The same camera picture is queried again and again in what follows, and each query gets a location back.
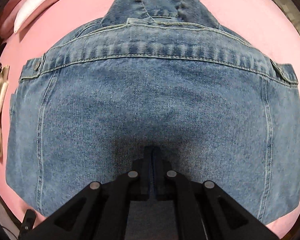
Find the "pink fleece bed blanket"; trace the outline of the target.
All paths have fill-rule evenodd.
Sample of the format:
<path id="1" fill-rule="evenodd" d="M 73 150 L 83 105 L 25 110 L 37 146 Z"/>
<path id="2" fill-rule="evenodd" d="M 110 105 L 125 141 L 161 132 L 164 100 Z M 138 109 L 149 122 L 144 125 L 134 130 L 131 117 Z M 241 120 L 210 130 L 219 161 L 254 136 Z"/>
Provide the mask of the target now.
<path id="1" fill-rule="evenodd" d="M 7 143 L 10 131 L 10 100 L 18 87 L 25 63 L 42 56 L 71 31 L 102 18 L 114 0 L 59 0 L 44 10 L 22 32 L 12 35 L 1 61 L 10 66 L 9 85 L 2 111 L 4 155 L 0 162 L 0 196 L 18 218 L 32 208 L 6 182 Z M 300 37 L 293 25 L 271 0 L 200 0 L 218 22 L 243 37 L 278 63 L 294 66 L 300 81 Z M 268 224 L 283 237 L 300 213 L 300 202 L 290 213 Z"/>

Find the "blue denim jacket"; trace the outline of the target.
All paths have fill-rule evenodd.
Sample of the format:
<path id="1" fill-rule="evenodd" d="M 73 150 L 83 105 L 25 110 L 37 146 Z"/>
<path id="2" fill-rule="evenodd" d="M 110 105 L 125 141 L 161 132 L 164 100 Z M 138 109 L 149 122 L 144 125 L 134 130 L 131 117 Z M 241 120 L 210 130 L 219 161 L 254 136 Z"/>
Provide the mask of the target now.
<path id="1" fill-rule="evenodd" d="M 114 0 L 28 60 L 10 100 L 7 185 L 48 217 L 147 148 L 261 223 L 300 202 L 300 81 L 200 0 Z"/>

